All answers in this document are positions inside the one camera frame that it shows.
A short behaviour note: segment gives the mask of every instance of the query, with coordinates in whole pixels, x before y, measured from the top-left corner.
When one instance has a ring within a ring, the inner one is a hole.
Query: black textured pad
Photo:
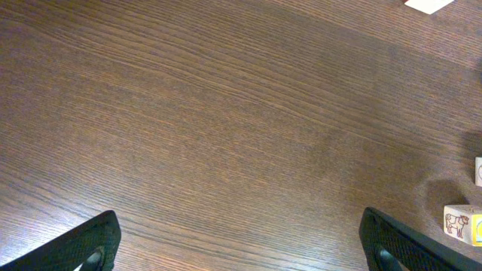
[[[482,264],[373,208],[365,209],[359,234],[370,270],[401,270],[398,262],[410,270],[482,270]]]
[[[81,270],[111,270],[120,240],[121,229],[114,211],[103,212],[40,248],[5,264],[0,267],[0,271],[72,271],[94,253],[99,256],[95,265],[85,263]]]

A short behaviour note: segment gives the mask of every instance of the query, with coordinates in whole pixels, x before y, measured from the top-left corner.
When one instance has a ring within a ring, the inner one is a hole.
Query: wood grain surface
[[[0,264],[102,211],[116,270],[367,269],[365,207],[482,206],[482,8],[0,3]]]

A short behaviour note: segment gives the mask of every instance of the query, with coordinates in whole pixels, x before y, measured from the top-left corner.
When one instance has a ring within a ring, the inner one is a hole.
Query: wooden block
[[[469,245],[482,246],[482,208],[470,205],[445,206],[444,232]]]
[[[451,2],[453,0],[407,0],[405,4],[423,13],[433,14]]]
[[[475,158],[475,185],[482,186],[482,157]]]

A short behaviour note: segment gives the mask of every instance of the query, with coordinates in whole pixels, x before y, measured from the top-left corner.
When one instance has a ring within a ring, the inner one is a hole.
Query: white card
[[[408,0],[405,4],[423,13],[432,14],[451,2],[453,0]]]

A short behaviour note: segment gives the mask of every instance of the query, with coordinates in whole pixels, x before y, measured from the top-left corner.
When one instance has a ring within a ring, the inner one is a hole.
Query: cow illustration
[[[468,224],[468,217],[461,215],[456,217],[455,215],[447,214],[445,215],[445,222],[447,227],[447,232],[452,233],[452,229],[457,230],[457,236],[462,237],[462,229]]]

